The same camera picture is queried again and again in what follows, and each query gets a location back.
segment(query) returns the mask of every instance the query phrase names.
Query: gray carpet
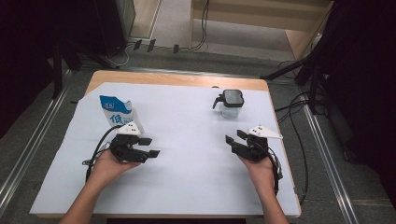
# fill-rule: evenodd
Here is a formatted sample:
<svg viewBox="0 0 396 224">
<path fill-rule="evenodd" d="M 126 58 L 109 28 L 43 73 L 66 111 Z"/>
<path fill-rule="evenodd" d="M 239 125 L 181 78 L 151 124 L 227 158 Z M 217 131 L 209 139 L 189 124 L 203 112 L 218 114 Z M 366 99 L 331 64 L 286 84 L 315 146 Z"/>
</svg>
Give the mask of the gray carpet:
<svg viewBox="0 0 396 224">
<path fill-rule="evenodd" d="M 120 70 L 129 71 L 136 67 L 178 71 L 194 71 L 217 73 L 227 77 L 258 78 L 259 75 L 270 74 L 277 69 L 279 62 L 225 56 L 211 53 L 180 52 L 173 54 L 170 49 L 155 49 L 146 53 L 147 47 L 130 50 L 131 59 Z M 24 175 L 0 223 L 57 223 L 59 219 L 38 218 L 30 215 L 29 210 L 40 190 L 42 181 L 50 164 L 61 145 L 68 123 L 73 117 L 76 104 L 84 94 L 92 73 L 101 69 L 91 60 L 81 57 L 83 67 L 73 72 L 71 89 L 65 96 L 59 112 L 49 126 L 37 153 L 35 154 L 26 174 Z M 122 63 L 122 57 L 114 61 Z M 269 88 L 275 108 L 288 105 L 299 92 L 292 84 L 292 79 L 280 77 L 269 82 Z M 9 132 L 0 139 L 2 157 L 0 162 L 0 183 L 3 184 L 21 151 L 26 145 L 35 126 L 50 103 L 52 86 L 48 86 L 37 97 L 35 102 L 21 115 Z M 313 137 L 304 111 L 293 115 L 296 127 L 302 137 L 309 170 L 309 189 L 302 205 L 303 213 L 291 220 L 294 223 L 345 223 L 339 204 L 324 168 L 322 158 Z M 347 191 L 354 203 L 360 223 L 396 223 L 396 214 L 387 195 L 379 183 L 378 176 L 365 165 L 345 162 L 340 144 L 335 137 L 332 125 L 325 117 L 318 117 L 321 129 L 326 136 L 332 157 L 344 180 Z M 284 136 L 284 145 L 288 154 L 291 173 L 296 188 L 301 196 L 304 188 L 304 163 L 298 139 L 293 131 L 290 120 L 279 125 Z M 92 223 L 106 223 L 95 218 Z M 262 223 L 261 218 L 248 219 L 247 223 Z"/>
</svg>

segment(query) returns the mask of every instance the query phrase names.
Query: wooden table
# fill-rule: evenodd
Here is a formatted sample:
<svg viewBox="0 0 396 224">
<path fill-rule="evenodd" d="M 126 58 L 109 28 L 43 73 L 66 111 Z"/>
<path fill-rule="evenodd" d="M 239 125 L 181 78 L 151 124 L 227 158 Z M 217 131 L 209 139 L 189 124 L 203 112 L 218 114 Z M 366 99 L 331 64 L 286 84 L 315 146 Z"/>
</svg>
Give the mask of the wooden table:
<svg viewBox="0 0 396 224">
<path fill-rule="evenodd" d="M 215 86 L 239 89 L 244 93 L 246 103 L 238 119 L 225 119 L 211 108 L 221 93 L 221 89 L 211 88 Z M 235 137 L 236 129 L 251 128 L 259 124 L 256 121 L 278 131 L 266 82 L 196 74 L 119 71 L 93 74 L 86 96 L 78 103 L 64 142 L 35 199 L 32 214 L 61 217 L 74 201 L 84 185 L 86 167 L 81 166 L 81 162 L 92 155 L 97 141 L 108 129 L 98 96 L 109 93 L 131 98 L 148 135 L 144 137 L 153 139 L 150 149 L 159 149 L 161 153 L 158 158 L 148 160 L 108 186 L 96 204 L 94 216 L 262 216 L 260 201 L 248 178 L 248 171 L 231 152 L 224 135 Z M 174 99 L 169 101 L 169 94 Z M 163 97 L 163 102 L 158 100 L 159 97 Z M 169 102 L 174 102 L 176 108 L 169 106 Z M 279 181 L 277 197 L 286 216 L 297 217 L 301 208 L 294 193 L 283 142 L 269 139 L 269 145 L 279 157 L 285 176 Z"/>
<path fill-rule="evenodd" d="M 286 30 L 296 60 L 301 59 L 326 24 L 330 0 L 211 0 L 207 19 Z M 201 20 L 206 0 L 191 0 L 190 45 L 193 20 Z"/>
</svg>

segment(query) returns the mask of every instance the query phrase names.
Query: wooden desk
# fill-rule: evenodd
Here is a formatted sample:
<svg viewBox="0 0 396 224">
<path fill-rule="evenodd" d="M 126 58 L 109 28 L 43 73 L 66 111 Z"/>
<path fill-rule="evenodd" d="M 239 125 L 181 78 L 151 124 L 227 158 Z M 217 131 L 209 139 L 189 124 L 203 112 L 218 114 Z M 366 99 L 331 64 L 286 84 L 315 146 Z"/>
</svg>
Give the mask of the wooden desk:
<svg viewBox="0 0 396 224">
<path fill-rule="evenodd" d="M 205 4 L 206 0 L 191 0 L 190 48 L 193 20 L 202 18 Z M 284 29 L 299 60 L 326 24 L 331 8 L 330 0 L 211 0 L 207 19 Z"/>
<path fill-rule="evenodd" d="M 237 119 L 225 119 L 211 108 L 222 92 L 210 88 L 213 86 L 244 93 L 246 102 Z M 117 71 L 93 75 L 35 199 L 32 214 L 61 217 L 84 185 L 86 167 L 81 162 L 91 157 L 109 128 L 99 103 L 101 94 L 115 95 L 122 101 L 130 99 L 145 127 L 144 137 L 153 139 L 149 147 L 138 148 L 159 149 L 161 153 L 109 185 L 95 206 L 96 217 L 262 216 L 248 171 L 224 137 L 228 134 L 236 138 L 237 129 L 258 124 L 278 130 L 266 82 Z M 283 143 L 269 139 L 269 145 L 279 157 L 284 175 L 277 197 L 285 214 L 297 217 L 301 208 Z"/>
</svg>

